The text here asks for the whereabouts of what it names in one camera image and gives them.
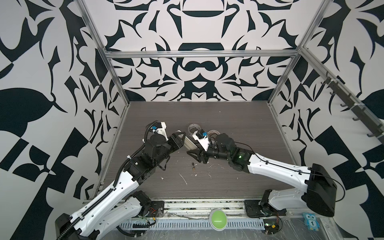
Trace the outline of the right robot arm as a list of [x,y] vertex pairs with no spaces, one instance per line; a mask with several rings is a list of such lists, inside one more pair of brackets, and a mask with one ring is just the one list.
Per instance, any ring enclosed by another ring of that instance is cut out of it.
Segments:
[[247,216],[261,218],[276,216],[287,209],[308,208],[325,217],[334,217],[337,189],[341,183],[331,178],[318,164],[311,167],[291,165],[266,158],[244,149],[226,134],[211,140],[206,134],[185,139],[187,153],[199,163],[209,159],[225,160],[238,172],[265,176],[291,186],[291,189],[266,190],[257,203],[245,204]]

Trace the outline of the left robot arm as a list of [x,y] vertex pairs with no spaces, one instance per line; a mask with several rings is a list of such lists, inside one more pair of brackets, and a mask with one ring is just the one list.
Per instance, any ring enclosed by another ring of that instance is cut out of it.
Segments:
[[88,204],[55,221],[58,240],[100,240],[124,220],[149,211],[150,198],[138,187],[184,146],[186,133],[154,134],[128,156],[115,180]]

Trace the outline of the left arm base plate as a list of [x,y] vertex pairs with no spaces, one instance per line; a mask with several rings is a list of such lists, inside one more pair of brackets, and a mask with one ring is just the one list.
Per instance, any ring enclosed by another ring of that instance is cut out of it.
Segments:
[[156,218],[164,213],[164,208],[164,201],[151,201],[150,203],[144,204],[137,217]]

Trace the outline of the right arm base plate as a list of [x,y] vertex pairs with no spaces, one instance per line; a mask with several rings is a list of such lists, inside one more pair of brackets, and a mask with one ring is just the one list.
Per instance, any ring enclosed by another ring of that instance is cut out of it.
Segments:
[[262,200],[245,200],[245,211],[249,218],[264,218],[272,216],[285,216],[286,209],[276,210]]

